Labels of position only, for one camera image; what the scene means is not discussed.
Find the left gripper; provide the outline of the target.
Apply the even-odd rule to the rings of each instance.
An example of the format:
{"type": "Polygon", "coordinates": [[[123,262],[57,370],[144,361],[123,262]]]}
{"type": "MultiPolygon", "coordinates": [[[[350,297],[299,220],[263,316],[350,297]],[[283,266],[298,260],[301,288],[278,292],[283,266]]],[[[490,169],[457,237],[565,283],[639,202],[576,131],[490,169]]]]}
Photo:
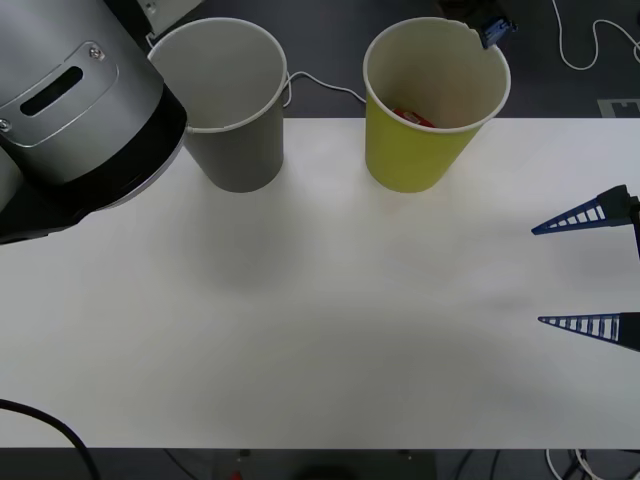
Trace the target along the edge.
{"type": "MultiPolygon", "coordinates": [[[[482,2],[478,0],[437,0],[444,18],[464,23],[472,29],[482,26],[482,2]]],[[[484,49],[489,49],[501,38],[501,33],[517,31],[518,25],[507,17],[493,17],[478,30],[484,49]]]]}

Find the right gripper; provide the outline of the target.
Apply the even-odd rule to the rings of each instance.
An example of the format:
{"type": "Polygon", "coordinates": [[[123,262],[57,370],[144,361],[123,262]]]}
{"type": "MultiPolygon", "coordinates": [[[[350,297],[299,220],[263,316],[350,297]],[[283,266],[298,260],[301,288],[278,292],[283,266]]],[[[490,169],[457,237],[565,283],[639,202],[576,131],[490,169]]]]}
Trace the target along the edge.
{"type": "MultiPolygon", "coordinates": [[[[615,186],[595,198],[534,227],[534,235],[633,225],[640,256],[639,197],[629,194],[626,185],[615,186]]],[[[609,314],[540,316],[542,324],[589,337],[632,351],[640,349],[638,312],[609,314]]]]}

